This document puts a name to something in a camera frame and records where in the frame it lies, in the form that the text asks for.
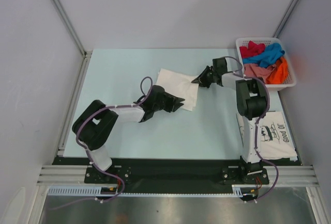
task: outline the white plastic basket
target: white plastic basket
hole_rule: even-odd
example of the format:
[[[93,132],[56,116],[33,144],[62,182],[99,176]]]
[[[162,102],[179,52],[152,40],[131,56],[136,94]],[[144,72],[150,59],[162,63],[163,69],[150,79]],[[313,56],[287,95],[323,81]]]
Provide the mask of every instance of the white plastic basket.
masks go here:
[[[268,45],[270,45],[272,43],[278,43],[278,44],[281,45],[281,47],[284,50],[283,44],[277,38],[260,38],[260,37],[239,38],[239,39],[236,40],[236,46],[237,46],[237,51],[238,51],[238,57],[239,57],[239,60],[240,60],[240,62],[241,62],[242,65],[244,65],[244,64],[243,64],[243,58],[242,58],[242,55],[240,53],[239,47],[247,47],[249,41],[253,41],[256,44],[263,43],[266,46],[268,46]],[[290,61],[290,59],[289,59],[286,51],[285,51],[284,58],[288,62],[289,75],[288,75],[288,77],[285,79],[285,81],[282,84],[266,84],[267,88],[270,91],[280,91],[280,90],[282,90],[282,89],[284,89],[286,87],[293,87],[296,84],[296,78],[295,78],[294,70],[293,70],[291,61]]]

